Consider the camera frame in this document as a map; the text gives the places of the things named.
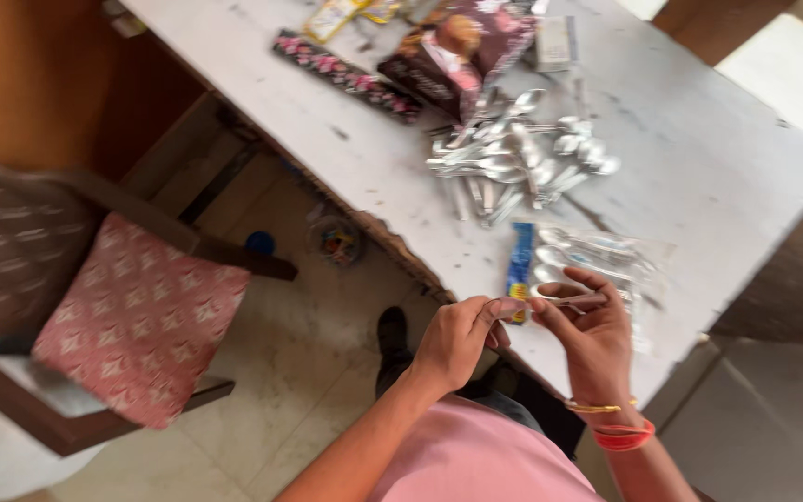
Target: pile of spoons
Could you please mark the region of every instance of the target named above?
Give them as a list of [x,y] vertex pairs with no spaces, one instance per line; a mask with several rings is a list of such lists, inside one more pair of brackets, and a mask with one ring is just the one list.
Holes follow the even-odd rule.
[[538,124],[531,119],[546,93],[531,89],[511,100],[491,87],[459,131],[428,131],[433,157],[427,166],[444,184],[459,220],[468,219],[474,205],[482,226],[491,228],[524,200],[540,210],[592,176],[619,170],[619,159],[606,154],[589,120],[567,116]]

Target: table top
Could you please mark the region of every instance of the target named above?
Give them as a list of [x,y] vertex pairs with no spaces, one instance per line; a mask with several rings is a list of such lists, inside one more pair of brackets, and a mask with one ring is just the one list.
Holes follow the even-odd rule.
[[[317,3],[122,3],[352,209],[383,220],[456,297],[504,294],[512,229],[456,221],[424,166],[422,130],[440,120],[402,126],[271,52],[278,30],[300,28]],[[614,0],[553,2],[548,12],[576,16],[595,134],[623,168],[571,190],[547,216],[677,246],[652,350],[632,364],[632,393],[645,403],[803,215],[803,132]],[[374,68],[407,30],[356,19],[328,47]],[[574,111],[546,76],[518,68],[500,85],[509,95],[550,87],[538,118]],[[569,395],[552,335],[517,327],[510,337]]]

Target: wristband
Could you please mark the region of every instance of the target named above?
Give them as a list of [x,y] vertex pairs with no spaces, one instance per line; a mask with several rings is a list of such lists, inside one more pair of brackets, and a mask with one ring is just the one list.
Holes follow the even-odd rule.
[[600,448],[607,451],[631,451],[645,445],[655,433],[656,426],[644,418],[642,428],[627,425],[598,425],[593,429],[593,439]]

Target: right hand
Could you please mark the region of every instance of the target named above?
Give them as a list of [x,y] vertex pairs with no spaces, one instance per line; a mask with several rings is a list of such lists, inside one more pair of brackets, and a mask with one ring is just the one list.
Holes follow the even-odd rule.
[[631,399],[631,319],[619,291],[609,279],[584,269],[567,267],[566,277],[587,290],[561,282],[538,287],[546,297],[574,297],[591,291],[608,298],[606,304],[586,310],[584,315],[560,309],[543,298],[530,298],[532,318],[552,331],[566,350],[572,398],[579,405],[618,405],[615,414],[583,414],[588,424],[620,423],[642,425],[628,404]]
[[417,382],[436,390],[436,398],[460,389],[473,375],[489,332],[494,339],[507,337],[497,321],[525,307],[521,300],[508,297],[472,297],[439,307],[409,373]]

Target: patterned cushion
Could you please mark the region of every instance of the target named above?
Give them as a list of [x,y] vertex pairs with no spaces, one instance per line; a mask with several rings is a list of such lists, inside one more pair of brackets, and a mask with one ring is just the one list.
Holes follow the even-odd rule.
[[249,279],[112,212],[33,356],[128,420],[163,429],[209,366]]

